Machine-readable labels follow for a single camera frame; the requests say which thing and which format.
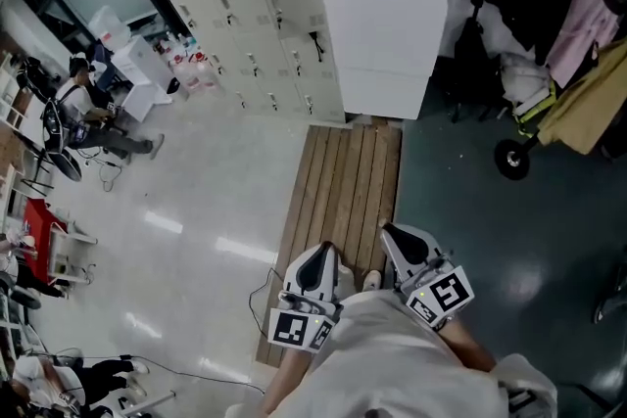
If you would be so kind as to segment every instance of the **wooden pallet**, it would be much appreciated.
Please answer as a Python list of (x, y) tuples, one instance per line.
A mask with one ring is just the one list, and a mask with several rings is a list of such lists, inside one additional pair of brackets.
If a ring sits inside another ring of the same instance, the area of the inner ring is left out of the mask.
[[(283, 276), (300, 253), (331, 241), (355, 272), (356, 286), (372, 269), (383, 271), (379, 226), (396, 200), (401, 130), (386, 124), (351, 129), (311, 126), (305, 141), (275, 269)], [(264, 320), (282, 283), (270, 285)], [(261, 335), (257, 361), (278, 367), (283, 349)]]

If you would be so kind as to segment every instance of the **gray floor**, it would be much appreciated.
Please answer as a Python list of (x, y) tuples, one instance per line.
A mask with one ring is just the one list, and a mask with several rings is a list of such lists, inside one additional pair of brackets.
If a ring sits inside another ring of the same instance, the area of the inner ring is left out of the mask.
[[(614, 402), (627, 313), (591, 319), (627, 245), (627, 159), (537, 147), (528, 177), (513, 182), (493, 162), (505, 138), (520, 138), (511, 120), (451, 124), (429, 89), (421, 118), (405, 127), (396, 220), (454, 250), (476, 294), (462, 317), (496, 356), (523, 353), (557, 384), (584, 384)], [(560, 415), (602, 415), (558, 389)]]

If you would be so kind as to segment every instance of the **pink shirt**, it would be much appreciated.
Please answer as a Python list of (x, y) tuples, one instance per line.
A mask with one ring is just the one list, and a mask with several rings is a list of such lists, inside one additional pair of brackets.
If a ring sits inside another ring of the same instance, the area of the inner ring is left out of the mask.
[(559, 87), (570, 81), (593, 43), (603, 47), (611, 42), (617, 29), (618, 17), (603, 0), (572, 0), (547, 57), (551, 77)]

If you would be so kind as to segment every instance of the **shoe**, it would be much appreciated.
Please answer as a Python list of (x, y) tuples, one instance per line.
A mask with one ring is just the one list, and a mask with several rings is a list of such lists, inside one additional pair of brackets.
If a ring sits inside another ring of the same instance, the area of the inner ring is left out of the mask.
[(150, 373), (150, 369), (143, 362), (139, 362), (137, 360), (131, 360), (130, 363), (133, 365), (133, 371), (140, 375), (147, 375)]
[(137, 383), (137, 381), (132, 376), (126, 378), (126, 388), (132, 392), (135, 392), (140, 397), (148, 396), (148, 393), (141, 387), (141, 385)]
[(153, 160), (157, 156), (157, 154), (159, 153), (159, 149), (164, 144), (165, 139), (166, 136), (160, 134), (159, 136), (157, 136), (157, 139), (153, 141), (153, 149), (150, 151), (150, 160)]
[(377, 291), (381, 289), (381, 272), (378, 270), (370, 270), (363, 279), (362, 292)]

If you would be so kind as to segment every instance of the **white floor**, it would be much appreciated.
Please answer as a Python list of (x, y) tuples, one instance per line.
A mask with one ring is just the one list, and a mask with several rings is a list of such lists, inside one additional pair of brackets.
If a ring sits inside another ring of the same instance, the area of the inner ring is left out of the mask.
[[(259, 332), (248, 299), (275, 259), (307, 128), (192, 97), (151, 112), (139, 133), (165, 133), (164, 146), (154, 161), (136, 156), (111, 193), (98, 165), (83, 166), (80, 183), (57, 175), (49, 202), (99, 243), (82, 250), (83, 264), (96, 264), (93, 284), (67, 301), (45, 298), (31, 315), (48, 349), (139, 354), (266, 384), (271, 371), (253, 363)], [(254, 298), (259, 316), (267, 294)], [(164, 418), (218, 417), (259, 395), (155, 367), (139, 382), (150, 395), (178, 392), (156, 409)]]

